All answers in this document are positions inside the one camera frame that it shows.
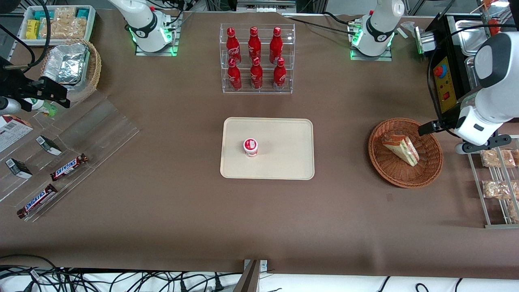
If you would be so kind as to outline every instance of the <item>coca-cola bottle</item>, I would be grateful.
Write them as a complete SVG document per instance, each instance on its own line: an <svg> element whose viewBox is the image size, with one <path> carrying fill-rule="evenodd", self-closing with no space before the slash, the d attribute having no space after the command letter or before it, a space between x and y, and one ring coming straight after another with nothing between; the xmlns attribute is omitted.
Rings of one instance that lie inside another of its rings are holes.
<svg viewBox="0 0 519 292"><path fill-rule="evenodd" d="M285 85L285 59L279 58L278 65L274 68L274 90L282 91L283 86Z"/></svg>
<svg viewBox="0 0 519 292"><path fill-rule="evenodd" d="M227 75L229 75L231 89L238 91L241 88L241 75L240 69L236 67L235 59L229 58L229 69L227 69Z"/></svg>
<svg viewBox="0 0 519 292"><path fill-rule="evenodd" d="M236 60L236 65L241 63L240 42L236 38L233 28L227 29L227 52L229 58Z"/></svg>
<svg viewBox="0 0 519 292"><path fill-rule="evenodd" d="M252 60L251 86L254 89L263 87L263 68L261 68L260 59L258 57Z"/></svg>
<svg viewBox="0 0 519 292"><path fill-rule="evenodd" d="M274 36L272 37L272 41L270 41L270 63L276 64L282 52L283 40L281 39L281 28L275 27Z"/></svg>
<svg viewBox="0 0 519 292"><path fill-rule="evenodd" d="M258 57L261 61L261 41L258 37L258 28L251 27L251 37L249 38L249 57L251 60Z"/></svg>

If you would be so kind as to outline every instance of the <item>yellow control panel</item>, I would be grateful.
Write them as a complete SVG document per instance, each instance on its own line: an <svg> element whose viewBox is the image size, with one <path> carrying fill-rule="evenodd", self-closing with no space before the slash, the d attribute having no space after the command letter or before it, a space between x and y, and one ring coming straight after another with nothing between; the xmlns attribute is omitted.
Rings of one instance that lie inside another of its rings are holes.
<svg viewBox="0 0 519 292"><path fill-rule="evenodd" d="M433 73L436 93L438 94L440 109L443 114L456 105L456 94L447 57L434 67Z"/></svg>

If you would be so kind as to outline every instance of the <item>wicker basket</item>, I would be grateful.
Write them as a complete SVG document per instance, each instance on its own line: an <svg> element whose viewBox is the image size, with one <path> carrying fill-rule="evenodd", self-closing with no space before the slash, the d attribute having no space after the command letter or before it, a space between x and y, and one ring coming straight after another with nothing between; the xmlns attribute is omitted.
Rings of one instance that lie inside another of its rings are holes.
<svg viewBox="0 0 519 292"><path fill-rule="evenodd" d="M375 127L368 142L371 162L378 173L399 187L423 188L432 183L442 171L443 153L440 143L433 135L420 137L420 124L408 118L391 118ZM414 167L382 145L386 135L407 135L413 143L420 161Z"/></svg>
<svg viewBox="0 0 519 292"><path fill-rule="evenodd" d="M73 45L81 43L86 46L88 46L90 50L90 58L88 59L88 69L87 69L87 76L86 76L86 85L81 87L81 90L77 90L74 87L69 89L67 92L67 98L71 102L80 102L84 100L85 98L89 97L97 87L97 84L99 82L99 77L101 76L101 57L99 56L99 53L95 49L94 45L90 42L85 41L84 39L70 39L65 42L66 45ZM45 56L45 59L43 59L43 66L42 66L42 75L43 71L45 70L45 66L47 65L47 60L49 59L49 53Z"/></svg>

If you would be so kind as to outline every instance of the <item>emergency stop button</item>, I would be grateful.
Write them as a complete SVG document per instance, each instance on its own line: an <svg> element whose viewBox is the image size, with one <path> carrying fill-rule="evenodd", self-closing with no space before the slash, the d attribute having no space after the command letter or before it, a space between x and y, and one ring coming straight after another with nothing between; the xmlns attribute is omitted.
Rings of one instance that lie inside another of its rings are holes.
<svg viewBox="0 0 519 292"><path fill-rule="evenodd" d="M434 68L434 76L442 79L445 75L447 75L447 66L441 65Z"/></svg>

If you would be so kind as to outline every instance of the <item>brown table surface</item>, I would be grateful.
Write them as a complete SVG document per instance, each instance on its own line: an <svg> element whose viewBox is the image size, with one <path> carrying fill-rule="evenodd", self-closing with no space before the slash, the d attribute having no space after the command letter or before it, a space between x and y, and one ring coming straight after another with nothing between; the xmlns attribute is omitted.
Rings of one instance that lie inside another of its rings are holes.
<svg viewBox="0 0 519 292"><path fill-rule="evenodd" d="M243 259L262 258L278 273L519 277L519 230L483 228L467 158L454 152L459 140L436 135L443 171L423 189L394 187L369 162L366 142L379 122L435 118L412 37L395 37L392 62L350 61L344 34L296 22L294 94L225 95L220 23L294 21L196 13L178 56L136 57L120 12L98 13L98 88L141 132L35 223L0 207L1 254L37 254L59 267L239 271ZM431 19L411 20L426 27ZM27 59L17 46L13 63ZM223 178L231 116L311 120L314 178Z"/></svg>

